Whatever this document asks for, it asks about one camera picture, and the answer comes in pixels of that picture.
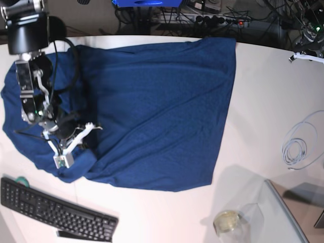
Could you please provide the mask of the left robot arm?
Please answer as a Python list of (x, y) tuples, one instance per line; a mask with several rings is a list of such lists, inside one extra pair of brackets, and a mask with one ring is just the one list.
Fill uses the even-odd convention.
[(291, 45), (290, 61), (306, 59), (323, 63), (323, 1), (283, 1), (282, 7), (275, 7), (270, 1), (263, 3), (277, 16), (282, 30), (299, 33)]

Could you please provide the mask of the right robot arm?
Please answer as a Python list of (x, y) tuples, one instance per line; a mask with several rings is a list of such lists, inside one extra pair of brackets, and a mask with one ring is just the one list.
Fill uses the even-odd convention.
[[(60, 108), (60, 94), (70, 91), (79, 77), (78, 53), (67, 39), (65, 23), (48, 14), (44, 1), (1, 1), (1, 16), (6, 27), (1, 34), (8, 38), (9, 53), (18, 56), (15, 65), (22, 119), (30, 127), (40, 125), (48, 142), (55, 136), (58, 153), (83, 146), (86, 126), (76, 121), (75, 114)], [(56, 41), (69, 44), (75, 60), (72, 81), (60, 90), (55, 89), (58, 63), (52, 63), (43, 51)]]

